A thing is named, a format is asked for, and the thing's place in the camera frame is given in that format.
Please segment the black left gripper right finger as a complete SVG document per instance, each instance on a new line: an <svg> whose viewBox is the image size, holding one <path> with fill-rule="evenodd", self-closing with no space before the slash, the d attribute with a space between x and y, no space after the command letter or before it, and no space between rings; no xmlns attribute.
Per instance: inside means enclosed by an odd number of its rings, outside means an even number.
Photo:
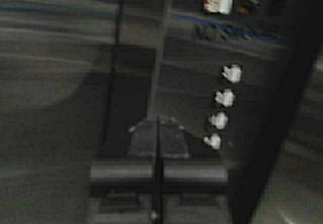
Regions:
<svg viewBox="0 0 323 224"><path fill-rule="evenodd" d="M175 118L160 120L166 223L229 223L228 173L219 154Z"/></svg>

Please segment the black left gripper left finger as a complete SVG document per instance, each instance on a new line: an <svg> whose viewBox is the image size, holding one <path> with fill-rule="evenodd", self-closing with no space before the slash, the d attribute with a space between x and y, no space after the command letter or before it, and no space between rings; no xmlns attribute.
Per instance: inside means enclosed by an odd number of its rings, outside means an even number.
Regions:
<svg viewBox="0 0 323 224"><path fill-rule="evenodd" d="M92 162L89 223L158 223L158 132L158 121L142 120L125 155Z"/></svg>

